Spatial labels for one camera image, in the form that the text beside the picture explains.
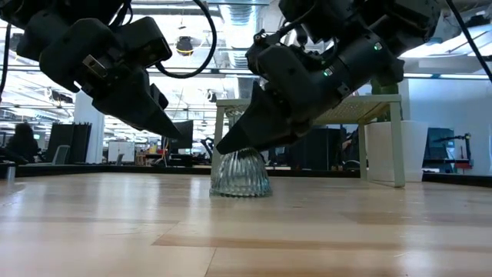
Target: table leg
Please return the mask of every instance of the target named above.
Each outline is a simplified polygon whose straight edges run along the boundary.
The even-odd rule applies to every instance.
[[[359,162],[361,179],[367,181],[366,125],[359,124]]]
[[[401,106],[399,102],[390,104],[391,142],[393,145],[394,187],[405,186],[405,167],[403,157],[403,134],[401,130]]]
[[[215,134],[214,134],[214,145],[217,145],[222,139],[222,132],[224,131],[224,114],[225,107],[217,107],[217,115],[215,116]],[[212,154],[212,178],[217,173],[217,170],[221,164],[221,153],[218,152],[217,147],[214,147],[214,152]]]

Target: white table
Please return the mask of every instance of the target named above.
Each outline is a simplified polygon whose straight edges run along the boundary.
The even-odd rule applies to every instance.
[[[223,137],[224,117],[237,115],[249,106],[249,99],[217,100],[214,143],[217,145]],[[394,187],[405,186],[403,141],[401,134],[401,95],[364,95],[346,98],[336,108],[325,112],[315,125],[358,124],[361,179],[367,180],[365,125],[387,110],[391,113],[391,140],[393,142]],[[214,148],[211,173],[215,174],[221,163],[221,154]]]

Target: wooden surface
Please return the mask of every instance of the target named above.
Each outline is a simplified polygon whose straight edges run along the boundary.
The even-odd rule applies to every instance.
[[[206,176],[1,184],[0,275],[492,276],[489,189],[271,181],[268,199],[210,199]]]

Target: ribbed glass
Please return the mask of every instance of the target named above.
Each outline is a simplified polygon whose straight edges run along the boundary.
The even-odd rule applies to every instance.
[[[212,180],[210,194],[226,197],[271,195],[270,180],[260,153],[243,149],[225,155]]]

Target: computer monitor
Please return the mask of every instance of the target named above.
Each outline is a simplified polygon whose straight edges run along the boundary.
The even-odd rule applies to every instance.
[[[169,139],[170,149],[192,149],[193,148],[193,120],[176,122],[176,128],[183,135],[183,138]]]

